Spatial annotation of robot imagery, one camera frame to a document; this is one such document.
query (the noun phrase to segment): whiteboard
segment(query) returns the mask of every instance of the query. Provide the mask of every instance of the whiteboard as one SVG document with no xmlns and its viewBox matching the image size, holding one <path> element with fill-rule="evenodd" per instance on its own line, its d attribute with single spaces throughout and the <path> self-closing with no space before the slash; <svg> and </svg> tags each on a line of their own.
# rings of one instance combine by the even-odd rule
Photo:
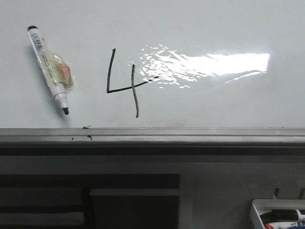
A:
<svg viewBox="0 0 305 229">
<path fill-rule="evenodd" d="M 1 0 L 0 128 L 305 127 L 303 0 Z M 27 36 L 75 81 L 55 103 Z M 132 65 L 139 116 L 131 87 Z"/>
</svg>

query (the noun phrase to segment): whiteboard ledge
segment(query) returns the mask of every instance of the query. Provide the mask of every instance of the whiteboard ledge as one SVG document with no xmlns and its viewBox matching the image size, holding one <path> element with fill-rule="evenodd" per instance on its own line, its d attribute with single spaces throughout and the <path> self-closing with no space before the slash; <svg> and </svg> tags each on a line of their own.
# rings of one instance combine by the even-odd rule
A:
<svg viewBox="0 0 305 229">
<path fill-rule="evenodd" d="M 0 128 L 0 146 L 304 147 L 305 129 Z"/>
</svg>

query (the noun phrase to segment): black ink mark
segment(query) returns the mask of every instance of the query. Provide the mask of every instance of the black ink mark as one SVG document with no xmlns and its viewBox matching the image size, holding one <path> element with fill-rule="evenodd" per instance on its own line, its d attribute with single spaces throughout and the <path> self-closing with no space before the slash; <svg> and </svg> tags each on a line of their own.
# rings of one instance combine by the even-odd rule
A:
<svg viewBox="0 0 305 229">
<path fill-rule="evenodd" d="M 137 94 L 135 93 L 135 88 L 134 88 L 134 69 L 135 65 L 132 65 L 132 92 L 133 92 L 133 97 L 135 101 L 135 108 L 137 110 L 137 115 L 136 118 L 139 117 L 139 104 L 138 104 L 138 99 L 137 99 Z"/>
<path fill-rule="evenodd" d="M 132 89 L 132 87 L 124 87 L 124 88 L 120 88 L 120 89 L 114 89 L 114 90 L 110 90 L 110 77 L 111 77 L 111 69 L 112 69 L 112 63 L 113 63 L 113 59 L 114 59 L 114 55 L 115 55 L 115 51 L 116 49 L 113 49 L 112 50 L 112 56 L 111 56 L 111 59 L 110 59 L 110 64 L 109 64 L 109 69 L 108 69 L 108 76 L 107 76 L 107 93 L 113 93 L 113 92 L 121 92 L 121 91 L 125 91 L 125 90 L 128 90 L 128 89 Z M 134 87 L 139 87 L 141 85 L 144 85 L 148 82 L 151 82 L 153 81 L 154 79 L 157 79 L 159 78 L 159 76 L 155 76 L 154 78 L 148 80 L 148 81 L 145 81 L 143 83 L 139 83 L 137 85 L 135 85 Z"/>
</svg>

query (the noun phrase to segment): white whiteboard surface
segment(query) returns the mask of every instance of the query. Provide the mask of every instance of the white whiteboard surface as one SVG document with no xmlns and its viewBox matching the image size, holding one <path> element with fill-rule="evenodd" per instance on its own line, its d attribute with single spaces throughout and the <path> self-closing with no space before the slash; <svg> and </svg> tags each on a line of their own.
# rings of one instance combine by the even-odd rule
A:
<svg viewBox="0 0 305 229">
<path fill-rule="evenodd" d="M 305 127 L 303 0 L 1 0 L 0 128 Z M 65 116 L 27 36 L 71 68 Z M 139 117 L 131 86 L 135 64 Z"/>
</svg>

